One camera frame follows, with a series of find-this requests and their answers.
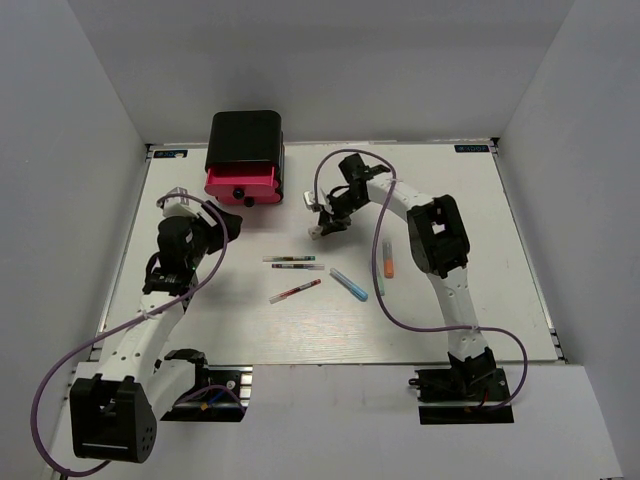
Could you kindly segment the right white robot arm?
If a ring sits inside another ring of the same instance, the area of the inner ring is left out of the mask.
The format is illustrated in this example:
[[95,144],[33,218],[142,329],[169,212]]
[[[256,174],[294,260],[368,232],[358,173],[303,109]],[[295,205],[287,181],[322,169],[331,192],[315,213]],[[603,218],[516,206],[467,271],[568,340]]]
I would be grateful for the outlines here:
[[406,222],[411,257],[431,283],[444,325],[431,331],[445,332],[450,362],[449,388],[472,399],[484,391],[496,362],[479,327],[468,285],[470,242],[457,203],[450,195],[434,197],[407,185],[395,167],[381,156],[359,149],[340,149],[339,163],[345,183],[324,193],[316,171],[313,188],[303,194],[306,207],[319,214],[309,230],[312,239],[342,232],[351,225],[351,215],[364,206],[381,206],[374,229],[372,249],[377,249],[381,224],[387,211]]

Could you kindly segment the white eraser box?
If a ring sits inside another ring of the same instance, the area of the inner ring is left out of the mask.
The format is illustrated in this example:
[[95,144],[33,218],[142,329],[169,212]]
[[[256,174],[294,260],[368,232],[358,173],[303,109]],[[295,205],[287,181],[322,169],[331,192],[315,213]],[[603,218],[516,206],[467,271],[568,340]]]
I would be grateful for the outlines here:
[[319,240],[324,236],[324,228],[320,225],[313,226],[308,229],[308,234],[312,240]]

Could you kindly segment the pink top drawer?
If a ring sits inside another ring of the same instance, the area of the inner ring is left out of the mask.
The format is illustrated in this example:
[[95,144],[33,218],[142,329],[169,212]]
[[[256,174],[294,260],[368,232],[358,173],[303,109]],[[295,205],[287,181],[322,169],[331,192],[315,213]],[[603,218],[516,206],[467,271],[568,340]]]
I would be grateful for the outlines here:
[[280,180],[269,163],[226,163],[207,170],[204,191],[225,205],[243,205],[244,187],[251,184],[273,184]]

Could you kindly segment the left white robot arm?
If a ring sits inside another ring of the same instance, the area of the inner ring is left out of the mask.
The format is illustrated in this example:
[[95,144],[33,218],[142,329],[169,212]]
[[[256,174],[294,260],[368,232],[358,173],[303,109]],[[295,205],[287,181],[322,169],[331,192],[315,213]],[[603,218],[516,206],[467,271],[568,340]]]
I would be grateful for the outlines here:
[[79,458],[142,463],[156,441],[157,423],[178,400],[199,399],[211,387],[206,356],[194,349],[162,352],[183,318],[202,259],[235,240],[243,219],[213,204],[166,216],[158,250],[145,269],[139,312],[119,344],[90,378],[70,391],[74,454]]

